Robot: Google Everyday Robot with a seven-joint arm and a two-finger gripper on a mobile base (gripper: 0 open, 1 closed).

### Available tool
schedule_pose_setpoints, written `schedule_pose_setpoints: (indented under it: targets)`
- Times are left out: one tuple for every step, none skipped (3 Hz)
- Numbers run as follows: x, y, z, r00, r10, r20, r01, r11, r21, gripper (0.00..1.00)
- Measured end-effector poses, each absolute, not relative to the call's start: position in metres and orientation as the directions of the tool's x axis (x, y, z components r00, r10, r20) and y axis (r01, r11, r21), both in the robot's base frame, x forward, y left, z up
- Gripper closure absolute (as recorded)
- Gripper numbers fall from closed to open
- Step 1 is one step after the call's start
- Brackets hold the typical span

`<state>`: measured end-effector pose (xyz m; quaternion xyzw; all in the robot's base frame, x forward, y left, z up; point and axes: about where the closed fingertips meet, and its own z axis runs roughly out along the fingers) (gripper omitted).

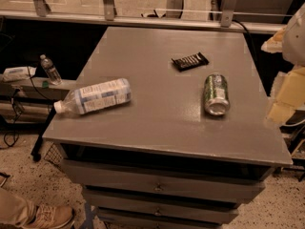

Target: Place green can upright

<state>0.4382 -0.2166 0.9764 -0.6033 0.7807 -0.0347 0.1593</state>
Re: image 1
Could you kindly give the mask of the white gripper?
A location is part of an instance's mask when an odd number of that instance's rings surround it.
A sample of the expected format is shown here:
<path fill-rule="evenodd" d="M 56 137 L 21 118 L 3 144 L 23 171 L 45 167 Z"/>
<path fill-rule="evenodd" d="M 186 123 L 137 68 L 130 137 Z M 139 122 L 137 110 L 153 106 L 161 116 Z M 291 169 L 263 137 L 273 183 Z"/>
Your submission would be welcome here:
<path fill-rule="evenodd" d="M 283 58 L 294 65 L 288 73 L 279 72 L 271 90 L 267 119 L 285 124 L 305 103 L 305 4 L 289 20 L 287 27 L 277 31 L 263 43 L 261 50 L 282 52 Z"/>

